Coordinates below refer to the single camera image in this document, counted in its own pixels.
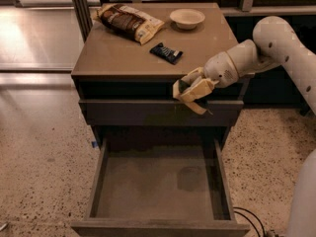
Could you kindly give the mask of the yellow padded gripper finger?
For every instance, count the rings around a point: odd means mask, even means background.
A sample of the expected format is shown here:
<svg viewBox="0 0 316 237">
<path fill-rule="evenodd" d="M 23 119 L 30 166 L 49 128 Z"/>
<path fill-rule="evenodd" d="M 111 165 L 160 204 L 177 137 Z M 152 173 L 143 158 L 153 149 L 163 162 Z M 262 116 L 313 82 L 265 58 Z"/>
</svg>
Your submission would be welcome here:
<svg viewBox="0 0 316 237">
<path fill-rule="evenodd" d="M 197 92 L 197 95 L 201 98 L 201 97 L 205 97 L 209 95 L 214 90 L 217 84 L 218 84 L 218 81 L 214 81 L 209 78 L 199 77 L 190 85 L 198 86 L 198 89 L 196 90 L 196 92 Z"/>
<path fill-rule="evenodd" d="M 184 80 L 187 83 L 192 84 L 199 77 L 203 78 L 203 72 L 202 72 L 201 67 L 194 69 L 189 74 L 187 74 L 186 76 L 182 77 L 179 80 Z M 179 80 L 177 80 L 173 85 L 173 98 L 177 100 L 178 100 L 178 94 L 179 94 L 179 90 L 178 90 Z"/>
</svg>

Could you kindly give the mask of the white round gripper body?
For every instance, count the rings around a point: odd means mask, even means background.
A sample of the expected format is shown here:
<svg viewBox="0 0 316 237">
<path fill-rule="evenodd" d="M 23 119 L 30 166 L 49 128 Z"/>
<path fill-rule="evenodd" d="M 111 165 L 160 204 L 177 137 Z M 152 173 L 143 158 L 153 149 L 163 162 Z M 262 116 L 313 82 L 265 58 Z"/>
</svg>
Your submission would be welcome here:
<svg viewBox="0 0 316 237">
<path fill-rule="evenodd" d="M 206 78 L 215 82 L 216 88 L 226 88 L 239 80 L 236 67 L 227 52 L 220 52 L 212 57 L 204 66 Z"/>
</svg>

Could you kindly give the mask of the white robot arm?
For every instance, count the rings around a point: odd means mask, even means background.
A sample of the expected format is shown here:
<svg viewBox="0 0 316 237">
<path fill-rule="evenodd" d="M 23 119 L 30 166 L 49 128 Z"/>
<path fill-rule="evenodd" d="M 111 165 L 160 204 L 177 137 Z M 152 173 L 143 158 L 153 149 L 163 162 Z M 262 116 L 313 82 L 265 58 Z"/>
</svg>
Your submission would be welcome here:
<svg viewBox="0 0 316 237">
<path fill-rule="evenodd" d="M 253 29 L 253 37 L 220 52 L 173 85 L 173 97 L 195 113 L 207 107 L 198 102 L 216 88 L 226 88 L 249 73 L 282 66 L 308 107 L 316 113 L 316 55 L 284 19 L 269 16 Z M 316 237 L 316 150 L 298 174 L 285 237 Z"/>
</svg>

